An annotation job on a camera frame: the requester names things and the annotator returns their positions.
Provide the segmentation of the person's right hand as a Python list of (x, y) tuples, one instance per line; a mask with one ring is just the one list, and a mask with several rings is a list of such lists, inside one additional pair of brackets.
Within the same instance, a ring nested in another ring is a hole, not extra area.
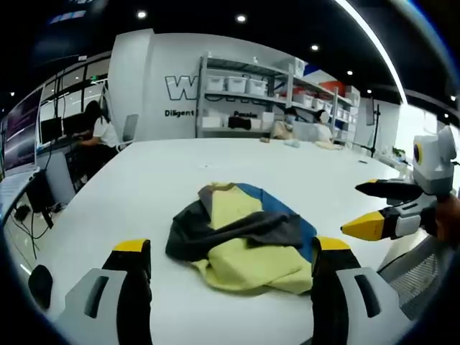
[(450, 195), (436, 205), (436, 237), (452, 246), (459, 246), (460, 206), (459, 199)]

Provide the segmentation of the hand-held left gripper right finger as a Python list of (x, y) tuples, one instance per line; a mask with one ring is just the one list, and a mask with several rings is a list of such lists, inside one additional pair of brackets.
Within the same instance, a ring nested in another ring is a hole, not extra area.
[(312, 239), (311, 344), (396, 344), (410, 328), (397, 292), (339, 239)]

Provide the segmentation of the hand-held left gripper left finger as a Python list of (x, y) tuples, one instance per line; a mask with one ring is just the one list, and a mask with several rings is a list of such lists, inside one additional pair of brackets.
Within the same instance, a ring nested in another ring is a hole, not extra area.
[(117, 244), (65, 296), (56, 326), (70, 344), (151, 344), (151, 246)]

